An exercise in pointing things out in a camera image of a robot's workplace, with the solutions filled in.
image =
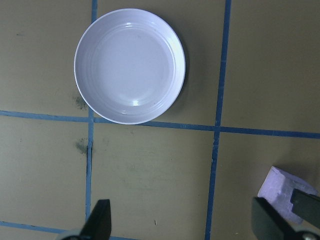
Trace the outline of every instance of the blue tape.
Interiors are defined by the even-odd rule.
[[[63,121],[63,122],[79,122],[79,123],[88,122],[88,118],[82,117],[82,116],[47,115],[47,114],[37,114],[37,113],[18,112],[18,111],[0,110],[0,116],[8,116],[8,117],[24,118],[24,119],[49,120],[49,121]]]
[[[44,227],[44,226],[32,226],[32,225],[13,223],[13,222],[6,222],[6,221],[0,221],[0,226],[9,227],[9,228],[16,228],[16,229],[26,229],[26,230],[40,231],[40,232],[53,233],[53,234],[60,234],[60,233],[63,233],[63,232],[66,231],[66,230],[63,230],[63,229]]]
[[[93,24],[97,20],[98,13],[98,0],[92,0],[91,5],[91,23]]]
[[[320,139],[320,133],[302,132],[302,131],[263,130],[263,129],[254,129],[254,128],[221,126],[220,132],[234,133],[234,134],[265,135],[265,136],[275,136],[275,137]]]
[[[218,127],[219,129],[221,126],[222,109],[223,109],[223,101],[224,101],[229,28],[230,28],[230,13],[231,13],[231,0],[226,0],[225,9],[224,9],[218,96],[217,96],[216,111],[215,111],[215,126]],[[211,225],[212,225],[212,214],[213,214],[213,207],[214,207],[214,195],[215,195],[216,170],[217,170],[217,162],[218,162],[220,132],[215,131],[213,138],[214,139],[213,139],[213,148],[212,148],[212,162],[211,162],[211,169],[210,169],[208,206],[207,206],[207,213],[206,213],[205,235],[204,235],[205,240],[210,240],[210,237],[211,237]]]
[[[95,123],[107,123],[107,124],[116,124],[112,121],[109,121],[103,117],[95,117]],[[157,128],[168,128],[168,129],[187,129],[187,130],[200,130],[200,131],[217,131],[218,128],[215,126],[209,125],[197,125],[197,124],[185,124],[185,123],[175,123],[175,122],[161,122],[161,121],[148,121],[136,126],[146,126],[146,127],[157,127]]]
[[[91,23],[97,20],[98,0],[92,0]],[[94,111],[88,107],[88,147],[86,151],[86,175],[85,175],[85,220],[91,212],[91,179],[92,179],[92,145],[94,142]]]
[[[88,122],[88,147],[86,154],[86,176],[85,176],[85,220],[87,221],[91,212],[91,179],[92,179],[92,146],[94,142],[94,111],[89,107]]]
[[[230,27],[230,13],[231,13],[231,0],[226,0],[225,9],[224,9],[224,23],[223,23],[223,35],[222,35],[222,47],[221,47],[218,97],[217,97],[216,111],[215,111],[216,126],[221,125],[222,107],[223,107],[223,101],[224,101],[228,41],[229,41],[229,27]]]

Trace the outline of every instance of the white bowl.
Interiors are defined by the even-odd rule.
[[[119,9],[83,34],[74,76],[86,103],[115,123],[140,124],[164,113],[185,78],[185,55],[173,29],[141,9]]]

